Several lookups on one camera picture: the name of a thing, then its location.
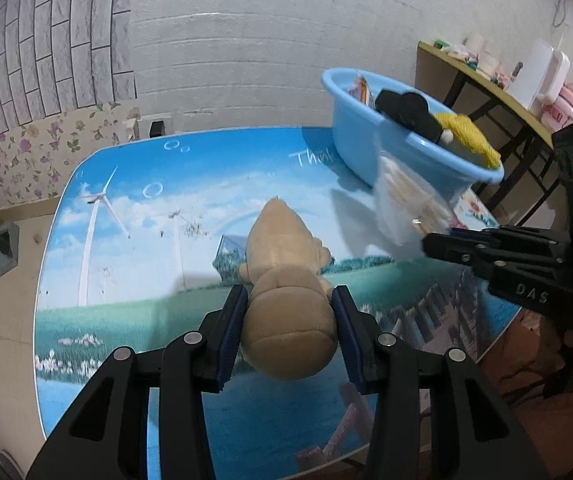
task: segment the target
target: printed blue sky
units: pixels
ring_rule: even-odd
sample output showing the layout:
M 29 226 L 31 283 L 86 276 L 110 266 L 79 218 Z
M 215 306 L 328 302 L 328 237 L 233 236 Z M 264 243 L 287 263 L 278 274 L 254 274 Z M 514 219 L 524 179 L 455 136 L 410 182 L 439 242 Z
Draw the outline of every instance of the printed blue sky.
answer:
M 221 236 L 247 235 L 274 196 L 302 216 L 336 259 L 384 253 L 388 245 L 374 229 L 372 197 L 339 160 L 327 130 L 303 134 L 297 128 L 165 137 L 103 150 L 78 168 L 62 198 L 38 308 L 77 305 L 92 210 L 79 196 L 102 191 L 116 167 L 106 196 L 130 239 L 100 205 L 89 304 L 157 298 L 218 282 L 212 262 Z M 180 216 L 169 218 L 177 211 Z M 191 225 L 197 236 L 188 231 Z

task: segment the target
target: blue plastic basin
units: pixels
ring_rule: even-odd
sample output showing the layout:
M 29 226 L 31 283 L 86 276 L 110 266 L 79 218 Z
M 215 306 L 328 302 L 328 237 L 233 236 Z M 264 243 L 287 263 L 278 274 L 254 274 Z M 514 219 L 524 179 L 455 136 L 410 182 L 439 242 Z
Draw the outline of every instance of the blue plastic basin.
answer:
M 333 142 L 345 164 L 369 186 L 374 185 L 377 174 L 376 140 L 383 150 L 422 176 L 450 203 L 474 182 L 497 184 L 502 181 L 503 167 L 488 170 L 469 162 L 347 94 L 347 88 L 358 75 L 364 76 L 374 96 L 383 88 L 396 92 L 413 91 L 426 98 L 431 113 L 453 112 L 419 90 L 379 74 L 355 68 L 326 70 L 322 82 L 335 100 Z

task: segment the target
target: floral wallpaper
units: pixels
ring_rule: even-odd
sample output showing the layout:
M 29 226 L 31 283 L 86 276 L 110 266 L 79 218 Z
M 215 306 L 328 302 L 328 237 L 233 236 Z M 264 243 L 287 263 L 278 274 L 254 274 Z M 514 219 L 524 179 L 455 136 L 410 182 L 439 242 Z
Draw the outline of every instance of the floral wallpaper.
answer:
M 0 209 L 60 196 L 75 168 L 100 148 L 128 142 L 121 121 L 135 101 L 56 114 L 0 134 Z

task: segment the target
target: yellow table edge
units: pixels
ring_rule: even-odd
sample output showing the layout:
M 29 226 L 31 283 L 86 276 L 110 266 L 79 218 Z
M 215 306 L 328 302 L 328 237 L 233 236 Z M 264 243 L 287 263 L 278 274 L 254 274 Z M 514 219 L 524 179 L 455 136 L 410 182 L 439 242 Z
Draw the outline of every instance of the yellow table edge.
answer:
M 520 119 L 522 119 L 528 126 L 535 132 L 535 134 L 540 137 L 548 146 L 553 148 L 553 142 L 551 141 L 551 133 L 547 130 L 544 125 L 537 120 L 534 114 L 529 112 L 524 106 L 518 103 L 511 95 L 507 94 L 499 86 L 494 85 L 488 79 L 485 79 L 475 70 L 472 70 L 462 61 L 455 59 L 442 52 L 439 48 L 436 48 L 424 41 L 418 43 L 418 50 L 423 50 L 424 52 L 437 57 L 438 59 L 444 61 L 445 63 L 451 65 L 456 70 L 460 71 L 466 75 L 469 79 L 472 79 L 478 85 L 482 86 L 488 92 L 493 94 L 503 105 L 515 112 Z

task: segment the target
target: pink container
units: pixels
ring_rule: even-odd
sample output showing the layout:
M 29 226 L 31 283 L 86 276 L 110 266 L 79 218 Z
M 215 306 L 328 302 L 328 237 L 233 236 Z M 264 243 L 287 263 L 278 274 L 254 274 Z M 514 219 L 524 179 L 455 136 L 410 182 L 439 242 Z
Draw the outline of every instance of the pink container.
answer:
M 551 132 L 557 132 L 573 124 L 573 84 L 565 83 L 553 104 L 543 109 L 542 124 Z

